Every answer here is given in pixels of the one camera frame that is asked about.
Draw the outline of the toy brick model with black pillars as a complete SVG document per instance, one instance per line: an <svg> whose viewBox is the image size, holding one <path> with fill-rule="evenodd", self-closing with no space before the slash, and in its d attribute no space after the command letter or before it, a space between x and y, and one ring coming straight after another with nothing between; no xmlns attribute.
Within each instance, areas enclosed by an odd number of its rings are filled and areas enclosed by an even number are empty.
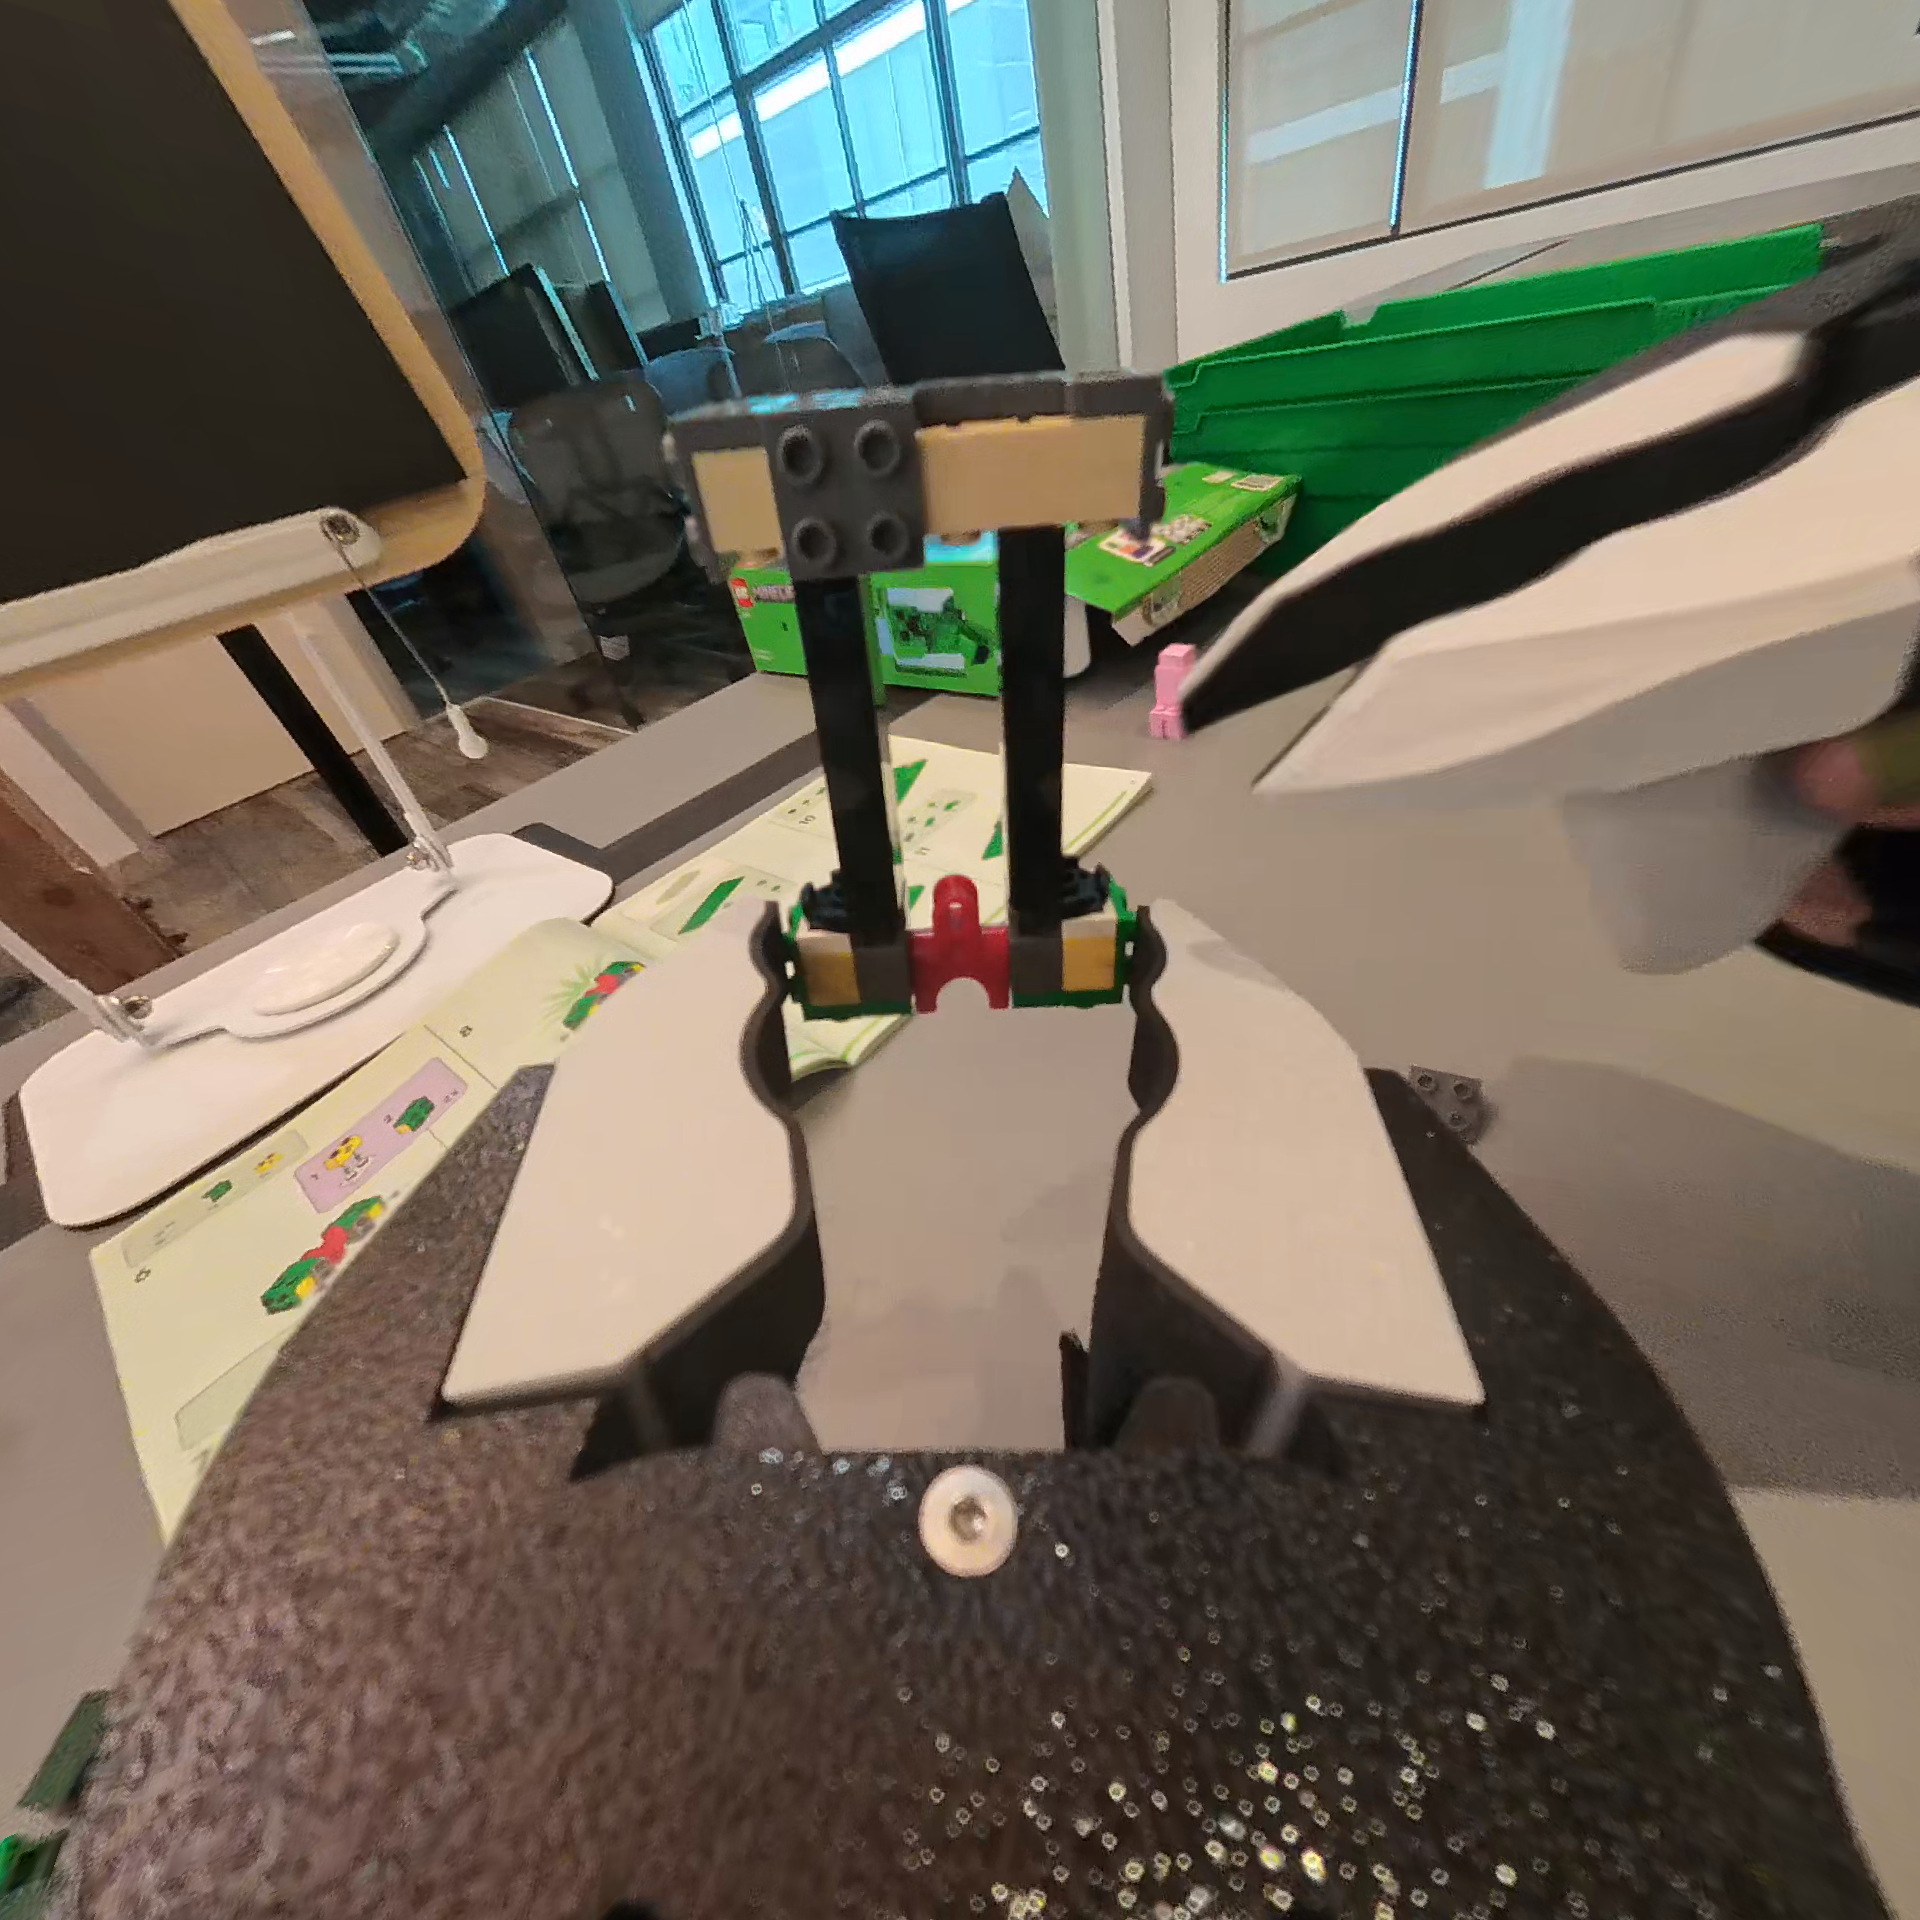
<svg viewBox="0 0 1920 1920"><path fill-rule="evenodd" d="M1119 1003L1137 913L1066 849L1066 533L1146 533L1163 509L1162 374L940 378L905 389L710 402L672 416L664 456L712 573L779 561L795 589L833 875L801 889L785 972L807 1018L907 1018L959 981L995 1011ZM995 536L1001 652L1001 923L960 875L905 906L881 670L859 594L922 564L927 541Z"/></svg>

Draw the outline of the black office chair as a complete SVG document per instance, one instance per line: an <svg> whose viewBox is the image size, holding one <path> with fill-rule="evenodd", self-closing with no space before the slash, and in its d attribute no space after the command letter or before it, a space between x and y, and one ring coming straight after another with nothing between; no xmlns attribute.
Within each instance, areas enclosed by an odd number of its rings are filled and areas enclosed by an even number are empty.
<svg viewBox="0 0 1920 1920"><path fill-rule="evenodd" d="M903 218L838 211L831 225L889 385L1066 371L1001 192Z"/></svg>

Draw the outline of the person's right hand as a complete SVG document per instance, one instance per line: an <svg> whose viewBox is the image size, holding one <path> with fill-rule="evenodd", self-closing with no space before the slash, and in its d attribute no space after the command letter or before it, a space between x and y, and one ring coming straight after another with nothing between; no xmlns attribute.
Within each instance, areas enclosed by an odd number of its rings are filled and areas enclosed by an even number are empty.
<svg viewBox="0 0 1920 1920"><path fill-rule="evenodd" d="M1798 750L1793 786L1851 825L1919 827L1919 709Z"/></svg>

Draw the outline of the opened green cardboard box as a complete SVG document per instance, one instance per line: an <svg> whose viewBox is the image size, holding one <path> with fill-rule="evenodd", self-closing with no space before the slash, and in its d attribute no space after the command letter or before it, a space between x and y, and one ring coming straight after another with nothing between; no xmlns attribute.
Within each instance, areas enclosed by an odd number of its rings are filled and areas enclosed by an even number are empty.
<svg viewBox="0 0 1920 1920"><path fill-rule="evenodd" d="M1206 606L1284 538L1299 474L1177 465L1162 478L1163 515L1074 524L1064 588L1120 641L1142 644Z"/></svg>

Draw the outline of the open brick instruction booklet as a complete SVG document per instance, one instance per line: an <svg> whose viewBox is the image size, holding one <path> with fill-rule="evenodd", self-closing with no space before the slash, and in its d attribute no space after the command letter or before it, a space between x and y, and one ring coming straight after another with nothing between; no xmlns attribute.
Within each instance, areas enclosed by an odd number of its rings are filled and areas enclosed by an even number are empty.
<svg viewBox="0 0 1920 1920"><path fill-rule="evenodd" d="M827 861L811 779L599 922L522 932L369 1065L92 1251L162 1540L282 1348L511 1080L553 1065L727 906L792 908Z"/></svg>

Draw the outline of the grey mesh office chair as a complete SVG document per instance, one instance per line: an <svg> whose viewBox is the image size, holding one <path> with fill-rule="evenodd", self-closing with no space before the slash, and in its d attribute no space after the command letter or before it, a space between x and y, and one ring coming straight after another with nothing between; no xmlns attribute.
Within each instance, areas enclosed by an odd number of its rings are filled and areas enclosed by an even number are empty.
<svg viewBox="0 0 1920 1920"><path fill-rule="evenodd" d="M617 662L704 633L666 408L642 372L596 378L507 414L519 480L587 633Z"/></svg>

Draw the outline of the green plastic bin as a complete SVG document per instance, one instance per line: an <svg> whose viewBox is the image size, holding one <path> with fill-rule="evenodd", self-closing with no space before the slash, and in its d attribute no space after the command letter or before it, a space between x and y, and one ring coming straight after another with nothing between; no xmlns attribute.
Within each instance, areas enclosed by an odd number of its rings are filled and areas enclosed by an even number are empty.
<svg viewBox="0 0 1920 1920"><path fill-rule="evenodd" d="M1284 571L1466 448L1691 326L1814 277L1823 225L1343 310L1166 372L1169 452L1299 480Z"/></svg>

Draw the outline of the black panel with wooden rim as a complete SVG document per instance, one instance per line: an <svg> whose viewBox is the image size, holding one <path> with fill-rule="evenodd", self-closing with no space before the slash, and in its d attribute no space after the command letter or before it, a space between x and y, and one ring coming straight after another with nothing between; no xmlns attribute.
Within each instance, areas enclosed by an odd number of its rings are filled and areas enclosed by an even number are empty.
<svg viewBox="0 0 1920 1920"><path fill-rule="evenodd" d="M227 4L6 4L6 693L444 563L470 405Z"/></svg>

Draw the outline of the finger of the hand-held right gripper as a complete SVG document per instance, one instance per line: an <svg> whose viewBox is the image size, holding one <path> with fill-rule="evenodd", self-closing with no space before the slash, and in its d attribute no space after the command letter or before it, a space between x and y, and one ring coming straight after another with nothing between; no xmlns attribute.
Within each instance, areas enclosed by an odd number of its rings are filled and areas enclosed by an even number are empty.
<svg viewBox="0 0 1920 1920"><path fill-rule="evenodd" d="M1211 730L1423 624L1489 609L1608 538L1787 504L1915 381L1919 237L1856 225L1836 265L1648 348L1390 497L1264 588L1185 684Z"/></svg>
<svg viewBox="0 0 1920 1920"><path fill-rule="evenodd" d="M1618 795L1895 704L1915 650L1915 381L1787 504L1614 536L1388 643L1262 768L1271 802Z"/></svg>

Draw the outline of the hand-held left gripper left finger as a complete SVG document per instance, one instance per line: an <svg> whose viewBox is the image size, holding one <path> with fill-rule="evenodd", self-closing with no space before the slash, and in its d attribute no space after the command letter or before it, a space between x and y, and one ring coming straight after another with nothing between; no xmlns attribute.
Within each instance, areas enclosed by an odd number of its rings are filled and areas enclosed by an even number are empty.
<svg viewBox="0 0 1920 1920"><path fill-rule="evenodd" d="M449 1410L587 1401L587 1459L703 1449L826 1321L788 1112L786 941L727 906L563 1049L441 1380Z"/></svg>

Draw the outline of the window with white blind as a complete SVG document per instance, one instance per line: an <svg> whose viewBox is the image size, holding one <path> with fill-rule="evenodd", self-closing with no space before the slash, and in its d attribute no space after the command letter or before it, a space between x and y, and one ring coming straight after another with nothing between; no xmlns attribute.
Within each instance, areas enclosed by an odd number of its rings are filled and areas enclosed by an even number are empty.
<svg viewBox="0 0 1920 1920"><path fill-rule="evenodd" d="M1234 3L1225 278L1915 117L1915 4Z"/></svg>

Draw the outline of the green toy box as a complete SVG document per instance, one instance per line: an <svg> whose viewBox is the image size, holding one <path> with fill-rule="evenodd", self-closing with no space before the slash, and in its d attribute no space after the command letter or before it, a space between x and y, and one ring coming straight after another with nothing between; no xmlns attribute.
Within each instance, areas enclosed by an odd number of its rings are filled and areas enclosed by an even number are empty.
<svg viewBox="0 0 1920 1920"><path fill-rule="evenodd" d="M727 592L762 674L807 674L795 588L783 564L735 566ZM922 566L865 582L862 616L878 684L974 697L1001 694L998 536L929 539Z"/></svg>

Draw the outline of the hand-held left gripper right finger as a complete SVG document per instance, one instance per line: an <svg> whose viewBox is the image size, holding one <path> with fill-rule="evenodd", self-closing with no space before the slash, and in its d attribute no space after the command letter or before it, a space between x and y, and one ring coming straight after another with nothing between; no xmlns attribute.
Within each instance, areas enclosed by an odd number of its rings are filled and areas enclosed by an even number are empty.
<svg viewBox="0 0 1920 1920"><path fill-rule="evenodd" d="M1367 1070L1304 995L1177 902L1142 913L1137 1104L1083 1361L1083 1442L1162 1382L1225 1449L1283 1457L1311 1408L1486 1403Z"/></svg>

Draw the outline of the grey desk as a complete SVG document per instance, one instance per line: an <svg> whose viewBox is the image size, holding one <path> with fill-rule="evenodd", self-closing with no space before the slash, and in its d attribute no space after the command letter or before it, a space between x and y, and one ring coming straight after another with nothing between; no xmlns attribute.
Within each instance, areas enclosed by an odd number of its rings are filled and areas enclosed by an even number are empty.
<svg viewBox="0 0 1920 1920"><path fill-rule="evenodd" d="M1743 952L1623 972L1554 814L1415 821L1254 779L1334 684L1188 744L1087 678L1072 762L1151 773L1103 858L1370 1065L1489 1083L1479 1156L1660 1364L1732 1484L1888 1901L1915 1915L1915 1013ZM1090 1302L1127 1021L959 996L807 1113L823 1437L1043 1437Z"/></svg>

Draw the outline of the white stand with flat base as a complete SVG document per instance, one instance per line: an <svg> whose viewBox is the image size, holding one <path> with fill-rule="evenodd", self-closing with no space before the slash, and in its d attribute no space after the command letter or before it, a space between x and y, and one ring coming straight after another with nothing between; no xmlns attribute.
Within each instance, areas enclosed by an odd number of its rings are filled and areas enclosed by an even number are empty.
<svg viewBox="0 0 1920 1920"><path fill-rule="evenodd" d="M6 684L217 616L372 586L383 541L340 507L216 536L146 564L6 603ZM18 1107L59 1228L162 1198L419 1024L524 930L594 920L615 882L587 849L512 832L447 840L339 681L305 612L294 635L390 789L402 864L171 993L95 993L24 932L6 952L88 1020Z"/></svg>

